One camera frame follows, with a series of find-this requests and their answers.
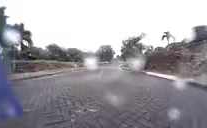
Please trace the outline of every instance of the tree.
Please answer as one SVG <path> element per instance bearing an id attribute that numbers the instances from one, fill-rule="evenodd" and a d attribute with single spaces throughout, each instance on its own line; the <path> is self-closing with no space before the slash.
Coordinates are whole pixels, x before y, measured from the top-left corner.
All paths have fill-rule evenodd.
<path id="1" fill-rule="evenodd" d="M 207 26 L 201 25 L 193 28 L 195 38 L 193 42 L 200 42 L 207 39 Z"/>
<path id="2" fill-rule="evenodd" d="M 39 47 L 35 47 L 35 46 L 32 46 L 29 49 L 29 55 L 34 56 L 37 59 L 50 60 L 50 52 L 49 51 L 42 49 L 42 48 L 39 48 Z"/>
<path id="3" fill-rule="evenodd" d="M 164 40 L 164 38 L 167 39 L 167 41 L 168 41 L 168 45 L 169 45 L 169 43 L 170 43 L 169 40 L 170 40 L 171 38 L 172 38 L 172 39 L 174 40 L 174 42 L 175 42 L 175 37 L 174 37 L 169 31 L 163 33 L 163 36 L 162 36 L 161 40 Z"/>
<path id="4" fill-rule="evenodd" d="M 100 61 L 103 61 L 103 62 L 104 61 L 111 62 L 114 54 L 115 54 L 115 52 L 110 45 L 103 45 L 97 51 L 97 55 L 98 55 Z"/>
<path id="5" fill-rule="evenodd" d="M 21 41 L 20 41 L 20 47 L 21 51 L 25 51 L 26 49 L 32 47 L 33 41 L 32 41 L 32 33 L 29 30 L 26 30 L 24 28 L 24 24 L 15 24 L 14 27 L 20 32 L 21 35 Z"/>
<path id="6" fill-rule="evenodd" d="M 46 46 L 46 49 L 50 52 L 50 59 L 58 61 L 68 61 L 67 52 L 56 44 L 50 44 Z"/>
<path id="7" fill-rule="evenodd" d="M 146 36 L 145 33 L 142 33 L 140 36 L 131 37 L 127 40 L 122 41 L 121 47 L 121 58 L 126 61 L 127 58 L 137 57 L 143 53 L 145 46 L 140 43 L 140 41 Z"/>
<path id="8" fill-rule="evenodd" d="M 67 62 L 82 62 L 84 52 L 77 48 L 62 48 L 56 44 L 46 46 L 49 51 L 49 57 L 53 60 L 67 61 Z"/>
<path id="9" fill-rule="evenodd" d="M 77 48 L 68 48 L 66 49 L 67 57 L 69 58 L 69 61 L 71 62 L 82 62 L 84 53 L 83 51 L 77 49 Z"/>
<path id="10" fill-rule="evenodd" d="M 153 53 L 154 47 L 152 45 L 146 46 L 146 51 L 144 53 L 145 56 L 149 56 Z"/>

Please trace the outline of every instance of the cobblestone road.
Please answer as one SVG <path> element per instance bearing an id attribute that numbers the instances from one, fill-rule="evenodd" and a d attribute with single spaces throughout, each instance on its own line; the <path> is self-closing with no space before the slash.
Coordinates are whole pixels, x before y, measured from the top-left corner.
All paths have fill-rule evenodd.
<path id="1" fill-rule="evenodd" d="M 183 92 L 171 84 L 165 79 L 124 71 L 116 66 L 17 81 L 14 88 L 23 102 L 24 116 L 1 122 L 0 127 L 169 128 L 172 124 L 190 128 L 193 124 L 169 123 L 168 110 L 187 104 L 178 95 Z M 199 97 L 205 92 L 191 90 Z"/>

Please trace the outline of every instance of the brick paving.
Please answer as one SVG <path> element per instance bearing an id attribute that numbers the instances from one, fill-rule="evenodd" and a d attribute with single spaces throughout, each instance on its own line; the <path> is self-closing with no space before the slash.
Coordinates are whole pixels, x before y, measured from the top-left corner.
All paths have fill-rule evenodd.
<path id="1" fill-rule="evenodd" d="M 141 79 L 107 67 L 17 81 L 24 116 L 0 127 L 167 128 L 167 96 L 157 94 L 155 82 L 137 81 Z"/>

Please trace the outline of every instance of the palm tree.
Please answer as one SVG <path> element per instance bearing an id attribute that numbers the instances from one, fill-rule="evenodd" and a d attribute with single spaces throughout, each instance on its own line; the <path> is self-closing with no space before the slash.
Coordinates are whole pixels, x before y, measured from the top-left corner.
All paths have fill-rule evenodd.
<path id="1" fill-rule="evenodd" d="M 167 39 L 167 41 L 168 41 L 168 45 L 169 45 L 169 40 L 170 40 L 171 38 L 172 38 L 172 39 L 174 40 L 174 42 L 175 42 L 175 37 L 174 37 L 169 31 L 163 33 L 163 36 L 162 36 L 162 39 L 161 39 L 161 40 L 164 40 L 164 38 Z"/>

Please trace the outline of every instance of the hillside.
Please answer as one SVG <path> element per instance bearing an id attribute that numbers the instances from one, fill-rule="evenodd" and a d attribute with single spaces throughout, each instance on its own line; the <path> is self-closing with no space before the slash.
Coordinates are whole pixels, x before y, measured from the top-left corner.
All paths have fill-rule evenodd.
<path id="1" fill-rule="evenodd" d="M 166 49 L 165 53 L 149 56 L 145 69 L 182 77 L 207 73 L 207 40 L 173 43 Z"/>

